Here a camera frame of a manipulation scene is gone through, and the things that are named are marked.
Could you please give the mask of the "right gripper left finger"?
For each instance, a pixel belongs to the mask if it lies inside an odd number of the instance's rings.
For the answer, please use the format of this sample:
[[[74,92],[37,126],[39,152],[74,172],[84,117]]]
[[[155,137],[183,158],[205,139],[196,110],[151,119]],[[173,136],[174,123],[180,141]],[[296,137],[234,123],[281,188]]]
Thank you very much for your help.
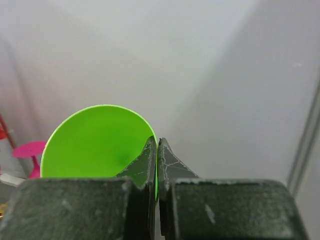
[[[20,184],[0,222],[3,240],[152,240],[157,144],[115,177],[35,178]]]

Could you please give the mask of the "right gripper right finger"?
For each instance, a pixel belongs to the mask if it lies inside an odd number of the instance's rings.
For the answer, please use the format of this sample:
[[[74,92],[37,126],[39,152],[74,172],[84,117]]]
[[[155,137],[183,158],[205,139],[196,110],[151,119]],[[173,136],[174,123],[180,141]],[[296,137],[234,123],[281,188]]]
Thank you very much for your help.
[[[204,179],[158,145],[161,234],[167,240],[306,240],[296,202],[279,181]]]

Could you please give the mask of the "green wine glass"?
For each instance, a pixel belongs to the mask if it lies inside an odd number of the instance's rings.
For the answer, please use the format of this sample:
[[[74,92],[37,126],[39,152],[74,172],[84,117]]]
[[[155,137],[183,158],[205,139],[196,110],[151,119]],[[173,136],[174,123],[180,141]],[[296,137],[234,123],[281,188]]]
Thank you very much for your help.
[[[137,112],[93,105],[65,119],[46,142],[41,177],[114,177],[142,152],[151,125]]]

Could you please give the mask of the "pink wine glass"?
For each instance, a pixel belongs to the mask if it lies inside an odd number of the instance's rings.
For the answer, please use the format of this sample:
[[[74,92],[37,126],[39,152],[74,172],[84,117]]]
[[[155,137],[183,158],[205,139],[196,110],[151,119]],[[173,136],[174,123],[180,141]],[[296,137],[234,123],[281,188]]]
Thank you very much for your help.
[[[28,178],[40,177],[40,164],[37,161],[37,156],[42,154],[46,146],[46,141],[32,141],[13,149],[12,155],[16,158],[31,158],[33,163],[33,169]]]

